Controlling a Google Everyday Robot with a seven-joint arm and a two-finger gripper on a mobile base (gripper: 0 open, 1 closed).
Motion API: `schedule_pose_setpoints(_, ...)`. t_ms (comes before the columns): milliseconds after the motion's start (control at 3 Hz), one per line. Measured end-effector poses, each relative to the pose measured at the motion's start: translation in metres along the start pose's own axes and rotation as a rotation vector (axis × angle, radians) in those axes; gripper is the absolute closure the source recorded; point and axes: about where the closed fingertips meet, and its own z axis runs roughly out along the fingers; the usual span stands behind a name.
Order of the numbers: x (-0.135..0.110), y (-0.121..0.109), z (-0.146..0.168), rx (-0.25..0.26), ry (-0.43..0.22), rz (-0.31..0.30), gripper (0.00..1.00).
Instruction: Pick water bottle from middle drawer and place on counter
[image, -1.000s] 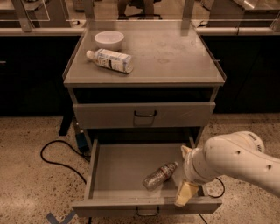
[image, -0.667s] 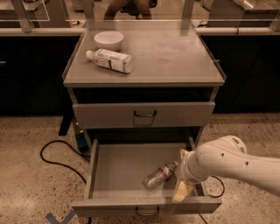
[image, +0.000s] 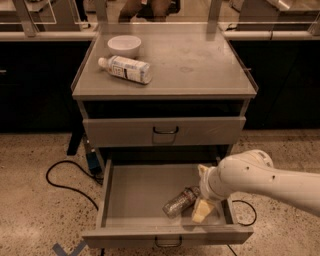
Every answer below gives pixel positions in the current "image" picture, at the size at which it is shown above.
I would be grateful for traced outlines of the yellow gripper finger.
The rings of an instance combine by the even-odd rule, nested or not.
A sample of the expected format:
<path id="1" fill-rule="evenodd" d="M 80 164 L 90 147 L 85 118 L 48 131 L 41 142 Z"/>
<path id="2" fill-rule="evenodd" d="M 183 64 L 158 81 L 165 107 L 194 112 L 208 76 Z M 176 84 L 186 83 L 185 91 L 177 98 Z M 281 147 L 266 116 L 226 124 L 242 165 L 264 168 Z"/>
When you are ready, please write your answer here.
<path id="1" fill-rule="evenodd" d="M 202 177 L 209 170 L 209 168 L 207 166 L 202 165 L 202 164 L 199 164 L 197 169 L 198 169 L 200 177 Z"/>
<path id="2" fill-rule="evenodd" d="M 192 221 L 202 223 L 215 209 L 215 203 L 211 200 L 198 198 L 192 212 Z"/>

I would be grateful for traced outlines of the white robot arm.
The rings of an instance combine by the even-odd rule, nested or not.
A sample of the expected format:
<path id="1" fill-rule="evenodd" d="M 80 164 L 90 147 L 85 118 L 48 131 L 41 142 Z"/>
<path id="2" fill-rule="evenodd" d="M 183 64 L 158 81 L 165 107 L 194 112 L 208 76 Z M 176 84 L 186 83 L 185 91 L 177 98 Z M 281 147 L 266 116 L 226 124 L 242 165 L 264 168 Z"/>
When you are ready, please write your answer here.
<path id="1" fill-rule="evenodd" d="M 320 175 L 276 169 L 262 150 L 249 150 L 222 159 L 216 167 L 198 166 L 200 196 L 192 221 L 202 223 L 218 201 L 235 192 L 270 197 L 320 216 Z"/>

